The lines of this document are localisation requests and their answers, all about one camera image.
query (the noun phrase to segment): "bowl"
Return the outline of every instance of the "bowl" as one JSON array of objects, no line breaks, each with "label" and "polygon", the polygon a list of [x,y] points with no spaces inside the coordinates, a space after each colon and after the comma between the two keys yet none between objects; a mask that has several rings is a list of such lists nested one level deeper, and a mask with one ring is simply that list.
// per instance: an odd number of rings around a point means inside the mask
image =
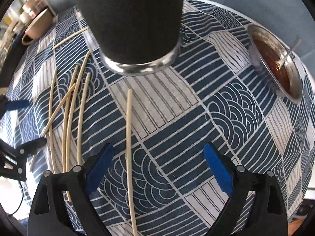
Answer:
[{"label": "bowl", "polygon": [[267,63],[264,61],[262,55],[256,47],[256,44],[254,43],[254,39],[266,43],[270,48],[275,51],[280,59],[287,54],[287,49],[271,32],[261,26],[257,26],[254,24],[249,25],[247,28],[247,32],[251,42],[248,50],[249,59],[252,65],[255,67],[255,70],[262,77],[262,80],[279,97],[288,97],[294,103],[299,103],[302,97],[302,84],[292,56],[289,55],[283,65],[287,70],[290,81],[290,93],[287,93],[282,85],[279,83],[277,78],[274,76],[274,74],[271,72]]}]

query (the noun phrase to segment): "spoon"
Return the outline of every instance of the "spoon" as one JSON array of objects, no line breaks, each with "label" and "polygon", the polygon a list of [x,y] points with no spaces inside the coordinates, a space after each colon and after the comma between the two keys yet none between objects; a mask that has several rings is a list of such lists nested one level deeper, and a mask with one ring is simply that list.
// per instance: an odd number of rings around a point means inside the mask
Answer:
[{"label": "spoon", "polygon": [[288,51],[288,53],[284,56],[284,58],[276,61],[277,66],[279,67],[279,69],[281,69],[281,67],[283,66],[283,64],[285,63],[285,61],[287,60],[288,56],[291,54],[291,52],[301,43],[301,38],[297,38],[293,44],[293,47]]}]

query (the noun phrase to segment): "blue and white tablecloth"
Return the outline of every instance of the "blue and white tablecloth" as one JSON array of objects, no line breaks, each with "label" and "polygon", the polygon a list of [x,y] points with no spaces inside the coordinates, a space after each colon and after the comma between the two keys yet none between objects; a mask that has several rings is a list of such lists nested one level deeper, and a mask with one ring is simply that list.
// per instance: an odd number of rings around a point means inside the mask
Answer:
[{"label": "blue and white tablecloth", "polygon": [[[86,160],[106,142],[115,147],[107,174],[90,196],[113,235],[132,234],[125,164],[126,96],[130,88],[133,194],[139,235],[198,236],[211,227],[228,197],[204,159],[203,147],[210,141],[249,171],[273,170],[291,219],[305,194],[314,163],[313,91],[298,57],[295,64],[303,84],[301,103],[277,97],[262,83],[248,58],[246,28],[250,23],[224,6],[184,0],[181,54],[176,62],[152,75],[125,77],[104,66],[90,30],[52,50],[54,44],[87,26],[78,8],[73,7],[59,15],[21,59],[7,96],[26,98],[31,106],[4,116],[2,139],[15,146],[41,135],[48,122],[54,69],[58,68],[53,109],[67,92],[76,64],[82,64],[89,49],[82,83],[88,72],[92,78],[85,104],[82,153]],[[76,165],[81,96],[82,87],[72,124],[71,166]],[[59,172],[63,112],[64,108],[53,123]],[[45,147],[33,171],[36,182],[50,163]],[[236,230],[245,223],[253,197],[249,193]],[[67,203],[67,208],[75,229],[82,231],[72,203]]]}]

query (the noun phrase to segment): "black cylindrical container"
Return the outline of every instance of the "black cylindrical container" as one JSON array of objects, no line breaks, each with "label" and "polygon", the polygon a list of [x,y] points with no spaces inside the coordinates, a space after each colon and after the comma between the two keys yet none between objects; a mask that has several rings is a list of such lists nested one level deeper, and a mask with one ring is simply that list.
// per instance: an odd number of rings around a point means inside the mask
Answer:
[{"label": "black cylindrical container", "polygon": [[75,0],[104,55],[127,65],[179,47],[183,0]]}]

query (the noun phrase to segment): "brown liquid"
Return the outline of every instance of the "brown liquid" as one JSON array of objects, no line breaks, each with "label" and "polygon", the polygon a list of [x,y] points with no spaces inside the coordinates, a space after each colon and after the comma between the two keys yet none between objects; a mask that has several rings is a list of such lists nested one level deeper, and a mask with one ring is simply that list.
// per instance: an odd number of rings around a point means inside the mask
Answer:
[{"label": "brown liquid", "polygon": [[282,66],[280,70],[275,62],[280,59],[279,56],[266,43],[257,39],[254,39],[254,43],[256,44],[257,49],[259,50],[270,70],[272,71],[273,75],[277,78],[278,82],[282,85],[287,93],[290,93],[290,80],[287,70],[284,66]]}]

